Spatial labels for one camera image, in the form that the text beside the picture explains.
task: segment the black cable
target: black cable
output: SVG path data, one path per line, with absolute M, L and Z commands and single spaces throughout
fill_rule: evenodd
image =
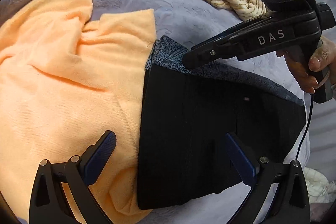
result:
M 301 145 L 302 145 L 303 141 L 305 140 L 305 137 L 306 137 L 307 132 L 308 132 L 308 128 L 309 128 L 309 124 L 310 124 L 310 120 L 311 120 L 311 114 L 313 112 L 313 104 L 314 104 L 314 94 L 311 95 L 310 109 L 309 109 L 309 115 L 308 115 L 308 122 L 307 122 L 306 130 L 304 131 L 304 134 L 303 134 L 302 139 L 300 141 L 299 148 L 297 149 L 297 154 L 296 154 L 296 157 L 295 157 L 296 160 L 299 157 Z

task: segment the orange towel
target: orange towel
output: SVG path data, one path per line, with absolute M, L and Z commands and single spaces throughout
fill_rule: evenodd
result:
M 115 224 L 149 213 L 137 206 L 135 177 L 154 13 L 85 24 L 91 12 L 92 0 L 33 0 L 0 28 L 0 191 L 25 220 L 39 162 L 81 155 L 105 130 L 117 146 L 93 195 Z

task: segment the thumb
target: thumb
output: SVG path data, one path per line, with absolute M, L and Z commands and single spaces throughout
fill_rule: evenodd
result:
M 311 71 L 321 71 L 336 59 L 336 45 L 323 37 L 323 44 L 317 48 L 309 60 Z

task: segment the finger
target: finger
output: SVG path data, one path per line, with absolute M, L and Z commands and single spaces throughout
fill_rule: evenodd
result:
M 287 53 L 285 53 L 285 60 L 289 71 L 295 79 L 308 77 L 308 73 L 305 67 L 300 62 L 294 61 Z
M 321 71 L 336 60 L 336 45 L 323 37 L 323 44 L 311 56 L 308 66 L 311 71 Z
M 299 83 L 300 88 L 307 93 L 314 93 L 314 88 L 318 86 L 315 77 L 310 75 L 308 77 L 297 78 L 296 80 Z

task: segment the lavender blanket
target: lavender blanket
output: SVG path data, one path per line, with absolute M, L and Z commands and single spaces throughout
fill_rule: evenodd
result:
M 0 25 L 30 1 L 1 0 Z M 124 13 L 149 8 L 155 10 L 157 37 L 167 35 L 187 48 L 241 22 L 235 13 L 214 8 L 203 0 L 93 0 L 92 20 L 99 19 L 104 13 Z M 237 61 L 236 58 L 220 62 L 264 76 L 282 85 L 299 99 L 303 99 L 303 92 L 288 71 L 284 59 L 277 58 L 275 53 L 243 62 Z M 298 142 L 299 140 L 286 161 L 290 161 L 295 156 Z M 305 165 L 308 156 L 309 141 L 307 138 L 299 157 L 302 165 Z M 212 194 L 192 200 L 183 206 L 154 210 L 141 221 L 141 224 L 223 224 L 239 207 L 249 189 L 244 184 L 238 184 L 221 194 Z M 270 201 L 271 199 L 265 202 L 265 208 L 256 221 L 263 218 Z

